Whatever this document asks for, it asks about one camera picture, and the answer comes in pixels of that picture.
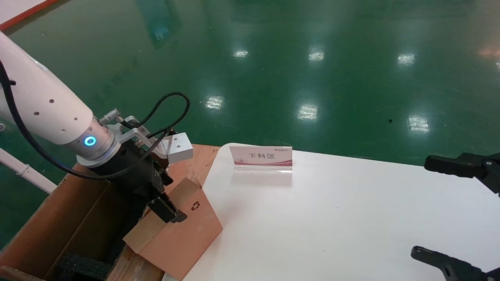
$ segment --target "robotic arm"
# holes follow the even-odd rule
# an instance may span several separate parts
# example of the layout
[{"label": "robotic arm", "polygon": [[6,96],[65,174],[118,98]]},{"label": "robotic arm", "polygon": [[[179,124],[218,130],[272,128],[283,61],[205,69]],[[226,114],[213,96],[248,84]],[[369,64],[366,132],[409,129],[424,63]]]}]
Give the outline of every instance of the robotic arm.
[{"label": "robotic arm", "polygon": [[[141,122],[134,116],[123,119],[116,109],[97,119],[71,89],[1,32],[0,84],[3,90],[0,91],[0,117],[15,123],[46,160],[82,178],[116,183],[127,195],[143,200],[166,223],[186,219],[164,193],[164,186],[173,180],[150,155],[153,153],[169,163],[193,157],[186,133],[173,134],[173,126],[189,109],[190,102],[184,94],[166,94]],[[186,100],[183,115],[173,124],[150,133],[144,123],[170,96],[182,96]],[[112,120],[118,123],[107,124]],[[79,164],[98,176],[61,165],[38,145],[30,132],[68,148],[76,154]]]}]

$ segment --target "green epoxy floor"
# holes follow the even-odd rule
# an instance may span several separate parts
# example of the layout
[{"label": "green epoxy floor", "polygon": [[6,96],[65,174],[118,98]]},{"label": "green epoxy floor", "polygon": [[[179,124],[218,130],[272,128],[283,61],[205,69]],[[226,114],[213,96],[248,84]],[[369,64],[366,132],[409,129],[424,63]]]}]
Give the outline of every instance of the green epoxy floor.
[{"label": "green epoxy floor", "polygon": [[[498,11],[497,0],[72,0],[7,34],[98,117],[116,107],[141,119],[181,91],[192,107],[176,129],[195,144],[423,165],[500,151]],[[64,173],[6,125],[0,147],[58,182]],[[45,195],[0,175],[1,248]]]}]

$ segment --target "cardboard box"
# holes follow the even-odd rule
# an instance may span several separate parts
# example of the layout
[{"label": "cardboard box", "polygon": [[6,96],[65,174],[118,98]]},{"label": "cardboard box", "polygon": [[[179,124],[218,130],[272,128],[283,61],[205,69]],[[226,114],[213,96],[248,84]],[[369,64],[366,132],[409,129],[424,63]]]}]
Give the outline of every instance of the cardboard box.
[{"label": "cardboard box", "polygon": [[1,253],[0,278],[54,280],[65,253],[104,261],[129,209],[109,182],[67,175]]},{"label": "cardboard box", "polygon": [[[170,167],[174,183],[165,188],[169,196],[186,175],[190,179],[197,175],[203,183],[219,149],[207,145],[193,148],[193,159]],[[92,174],[79,164],[73,169]],[[0,252],[0,279],[53,281],[61,271],[57,264],[66,253],[113,263],[107,260],[106,253],[116,242],[130,209],[113,184],[66,175]],[[163,275],[161,269],[125,245],[105,280],[160,281]]]},{"label": "cardboard box", "polygon": [[173,278],[182,280],[222,225],[195,176],[184,178],[168,196],[186,220],[165,223],[149,212],[123,238],[130,248]]}]

